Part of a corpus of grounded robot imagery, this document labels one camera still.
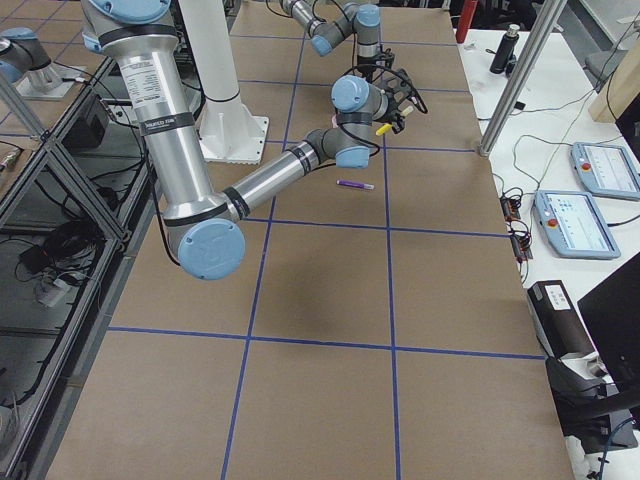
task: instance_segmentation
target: blue wire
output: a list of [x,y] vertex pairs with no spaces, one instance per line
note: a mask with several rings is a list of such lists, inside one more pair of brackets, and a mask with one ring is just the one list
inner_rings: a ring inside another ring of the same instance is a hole
[[609,434],[607,438],[607,443],[604,446],[604,451],[602,452],[602,458],[600,459],[600,471],[598,472],[598,480],[602,480],[602,473],[604,472],[604,464],[607,462],[607,453],[609,453],[609,448],[611,448],[611,444],[613,443],[613,437],[616,436],[616,433],[624,427],[627,423],[633,422],[634,418],[629,417],[626,420],[620,422],[616,428]]

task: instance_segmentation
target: white pillar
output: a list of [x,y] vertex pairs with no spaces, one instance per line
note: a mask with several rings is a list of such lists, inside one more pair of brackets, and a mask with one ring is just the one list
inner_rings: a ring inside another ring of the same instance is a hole
[[269,119],[254,117],[240,99],[222,0],[179,0],[206,106],[200,145],[207,161],[259,163]]

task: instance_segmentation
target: black bottle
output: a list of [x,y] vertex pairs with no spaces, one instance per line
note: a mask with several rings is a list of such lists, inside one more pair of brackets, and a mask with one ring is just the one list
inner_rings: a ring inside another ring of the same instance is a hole
[[509,25],[507,33],[502,36],[496,56],[493,59],[493,62],[491,62],[491,67],[489,67],[491,73],[504,72],[504,69],[507,67],[507,63],[509,62],[509,58],[513,55],[513,49],[515,48],[516,43],[518,43],[519,31],[520,27],[518,25]]

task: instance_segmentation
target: blue joint cap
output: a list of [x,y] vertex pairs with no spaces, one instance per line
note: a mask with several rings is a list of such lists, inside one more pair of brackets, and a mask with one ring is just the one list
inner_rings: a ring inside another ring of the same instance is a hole
[[367,168],[369,148],[363,145],[349,147],[336,153],[336,165],[340,168]]
[[331,46],[329,41],[322,35],[316,35],[315,37],[313,37],[311,39],[311,45],[321,57],[329,55],[333,51],[333,47]]
[[237,270],[244,251],[244,235],[235,223],[210,218],[191,227],[182,237],[178,260],[196,278],[219,280]]
[[331,89],[333,105],[344,113],[359,110],[369,98],[369,84],[364,78],[345,75],[336,80]]
[[133,25],[155,22],[171,6],[170,0],[89,0],[100,12],[114,20]]
[[27,27],[16,27],[0,32],[0,36],[3,36],[9,40],[37,40],[38,37],[33,30]]
[[93,53],[102,53],[102,45],[100,45],[96,37],[82,32],[82,38],[84,39],[84,46],[87,50]]
[[22,78],[22,72],[10,63],[0,61],[0,73],[9,83],[15,83]]
[[377,27],[380,25],[380,9],[377,5],[361,5],[356,13],[356,19],[363,27]]

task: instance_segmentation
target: screen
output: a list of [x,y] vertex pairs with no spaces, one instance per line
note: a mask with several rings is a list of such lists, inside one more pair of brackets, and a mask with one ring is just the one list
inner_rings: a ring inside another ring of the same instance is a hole
[[607,190],[637,192],[624,155],[617,148],[585,145],[584,150],[598,187]]
[[[594,345],[620,391],[640,385],[640,253],[578,301]],[[640,415],[640,407],[634,409]]]
[[569,250],[611,250],[587,197],[550,193],[547,199]]

